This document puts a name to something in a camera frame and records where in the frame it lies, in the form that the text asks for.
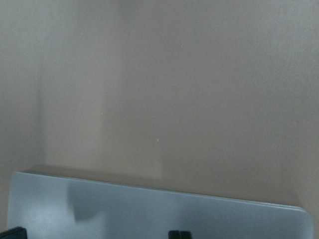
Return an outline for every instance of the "gray wall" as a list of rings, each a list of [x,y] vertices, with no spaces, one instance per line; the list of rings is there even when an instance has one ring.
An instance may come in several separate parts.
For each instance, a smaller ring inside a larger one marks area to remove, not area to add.
[[[318,2],[2,4],[15,25],[0,23],[1,84],[22,91],[34,74],[30,92],[1,88],[1,107],[39,132],[23,150],[106,179],[299,205],[318,225]]]

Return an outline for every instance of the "black object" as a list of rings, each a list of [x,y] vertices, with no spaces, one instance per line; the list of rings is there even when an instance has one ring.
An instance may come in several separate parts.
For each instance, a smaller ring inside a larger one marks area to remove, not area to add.
[[[192,239],[190,231],[169,231],[168,239]]]
[[[12,228],[0,233],[0,239],[27,239],[26,229],[22,227]]]

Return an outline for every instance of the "gray rectangular object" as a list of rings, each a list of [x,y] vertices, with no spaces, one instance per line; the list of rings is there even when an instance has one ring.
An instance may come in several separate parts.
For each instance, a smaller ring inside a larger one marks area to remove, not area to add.
[[[8,227],[30,239],[313,239],[312,217],[292,206],[18,172]]]

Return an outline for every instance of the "metal plate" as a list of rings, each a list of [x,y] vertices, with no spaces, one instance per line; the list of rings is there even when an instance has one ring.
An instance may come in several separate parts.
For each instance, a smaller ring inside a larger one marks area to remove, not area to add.
[[[303,209],[89,180],[18,172],[11,179],[8,227],[31,239],[313,239]]]

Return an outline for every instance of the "gray metal panel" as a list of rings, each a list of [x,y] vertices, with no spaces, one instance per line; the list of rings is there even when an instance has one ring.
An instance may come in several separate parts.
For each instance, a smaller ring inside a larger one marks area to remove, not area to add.
[[[8,227],[30,239],[313,239],[303,209],[88,180],[15,173]]]

